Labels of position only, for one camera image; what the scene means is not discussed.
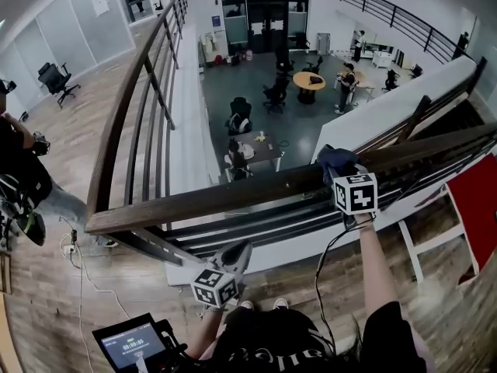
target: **screen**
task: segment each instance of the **screen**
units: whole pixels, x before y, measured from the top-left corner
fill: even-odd
[[[147,359],[165,350],[150,323],[102,339],[102,344],[119,369],[136,364],[140,357]]]

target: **shoe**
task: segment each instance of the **shoe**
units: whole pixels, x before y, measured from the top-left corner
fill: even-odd
[[[107,247],[108,249],[112,249],[113,247],[118,247],[119,243],[114,242],[113,240],[108,241],[104,247]]]
[[[254,305],[250,301],[245,301],[240,304],[241,307],[251,309],[252,311],[255,309]]]
[[[288,309],[288,301],[284,298],[278,298],[274,302],[273,309]]]

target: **glass door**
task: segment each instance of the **glass door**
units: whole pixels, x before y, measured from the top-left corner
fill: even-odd
[[[269,53],[284,41],[284,2],[250,2],[248,4],[249,34],[256,54]]]

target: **round table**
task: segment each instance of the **round table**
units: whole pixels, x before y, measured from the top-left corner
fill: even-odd
[[[323,83],[311,84],[311,76],[320,78]],[[326,87],[326,81],[320,76],[311,71],[299,71],[294,75],[294,83],[301,88],[298,93],[298,100],[302,103],[310,105],[315,102],[316,91]]]

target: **power outlet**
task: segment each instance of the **power outlet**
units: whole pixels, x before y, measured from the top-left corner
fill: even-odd
[[[64,246],[64,254],[68,258],[71,253],[75,252],[75,247],[73,245]]]

